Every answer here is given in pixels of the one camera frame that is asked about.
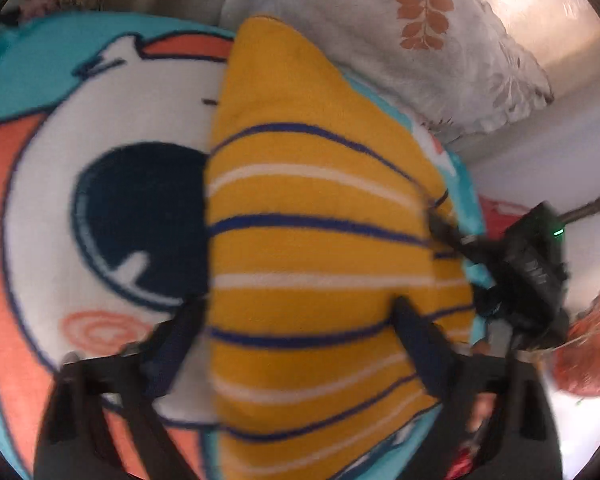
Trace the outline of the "red cloth item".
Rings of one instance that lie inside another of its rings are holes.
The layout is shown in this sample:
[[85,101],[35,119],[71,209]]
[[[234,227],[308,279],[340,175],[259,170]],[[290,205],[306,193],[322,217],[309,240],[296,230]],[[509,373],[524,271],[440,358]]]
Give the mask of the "red cloth item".
[[[488,237],[497,240],[529,209],[518,204],[491,200],[479,196],[479,204],[486,220]],[[573,223],[600,214],[600,197],[564,214],[564,223]],[[578,313],[568,325],[566,341],[540,344],[527,352],[531,361],[550,372],[558,390],[596,398],[600,396],[600,292],[588,310]]]

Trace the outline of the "white floral leaf pillow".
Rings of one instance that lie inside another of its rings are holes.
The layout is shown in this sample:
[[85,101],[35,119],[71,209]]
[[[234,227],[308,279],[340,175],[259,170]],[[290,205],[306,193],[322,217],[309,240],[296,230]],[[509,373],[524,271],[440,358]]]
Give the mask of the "white floral leaf pillow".
[[334,64],[448,136],[491,133],[554,100],[545,70],[486,0],[225,0],[297,29]]

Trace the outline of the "yellow striped knit sweater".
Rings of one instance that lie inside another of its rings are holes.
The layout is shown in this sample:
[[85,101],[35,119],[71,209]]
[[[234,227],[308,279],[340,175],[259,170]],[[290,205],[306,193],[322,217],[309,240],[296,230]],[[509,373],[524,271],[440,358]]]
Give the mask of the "yellow striped knit sweater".
[[227,479],[392,479],[436,418],[392,329],[404,296],[468,340],[455,212],[400,122],[300,32],[242,24],[206,170],[211,378]]

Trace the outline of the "teal cartoon fleece blanket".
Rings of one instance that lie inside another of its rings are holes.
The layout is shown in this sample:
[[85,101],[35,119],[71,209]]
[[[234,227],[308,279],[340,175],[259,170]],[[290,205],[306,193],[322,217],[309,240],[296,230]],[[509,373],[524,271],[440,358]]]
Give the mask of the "teal cartoon fleece blanket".
[[[67,354],[110,356],[187,299],[210,304],[206,170],[236,36],[119,13],[0,34],[0,455],[20,479]],[[450,220],[480,233],[434,137],[339,71],[411,133],[442,175]],[[194,471],[227,479],[209,315],[155,408]]]

